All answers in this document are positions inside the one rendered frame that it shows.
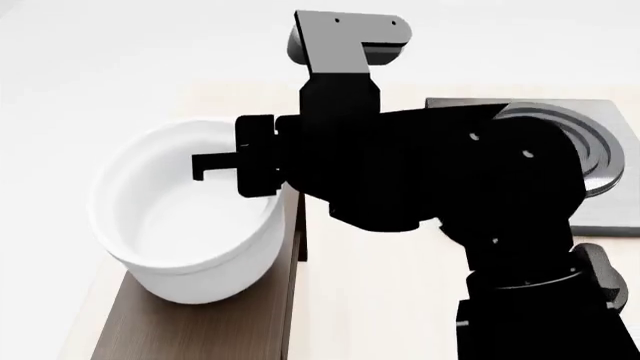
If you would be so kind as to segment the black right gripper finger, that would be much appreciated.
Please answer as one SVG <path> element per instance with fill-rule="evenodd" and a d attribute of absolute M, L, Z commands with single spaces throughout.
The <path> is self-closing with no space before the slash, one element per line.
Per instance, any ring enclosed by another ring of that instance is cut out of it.
<path fill-rule="evenodd" d="M 191 155 L 191 166 L 192 179 L 195 181 L 203 181 L 206 171 L 237 168 L 238 154 L 236 152 L 224 152 Z"/>

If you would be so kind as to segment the white ceramic bowl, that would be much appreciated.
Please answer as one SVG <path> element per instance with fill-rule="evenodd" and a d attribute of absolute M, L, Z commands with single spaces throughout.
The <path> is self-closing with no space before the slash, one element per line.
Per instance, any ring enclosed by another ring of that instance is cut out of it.
<path fill-rule="evenodd" d="M 149 293 L 178 304 L 217 302 L 274 265 L 285 195 L 242 197 L 232 169 L 193 178 L 193 155 L 234 149 L 230 119 L 172 122 L 123 146 L 95 179 L 87 207 L 95 239 Z"/>

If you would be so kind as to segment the dark wooden board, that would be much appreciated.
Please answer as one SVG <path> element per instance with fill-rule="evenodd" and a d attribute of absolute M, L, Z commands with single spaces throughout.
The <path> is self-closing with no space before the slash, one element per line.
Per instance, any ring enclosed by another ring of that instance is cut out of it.
<path fill-rule="evenodd" d="M 247 290 L 177 305 L 125 275 L 90 360 L 287 360 L 297 265 L 306 249 L 304 200 L 284 188 L 284 244 Z"/>

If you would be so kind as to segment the grey square plate with rings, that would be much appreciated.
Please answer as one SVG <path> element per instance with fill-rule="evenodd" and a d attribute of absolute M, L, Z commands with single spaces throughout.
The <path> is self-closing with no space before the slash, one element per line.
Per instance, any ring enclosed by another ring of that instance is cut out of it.
<path fill-rule="evenodd" d="M 570 224 L 576 236 L 640 237 L 640 140 L 616 105 L 598 99 L 427 98 L 425 107 L 505 104 L 499 119 L 553 122 L 574 144 L 586 199 Z"/>

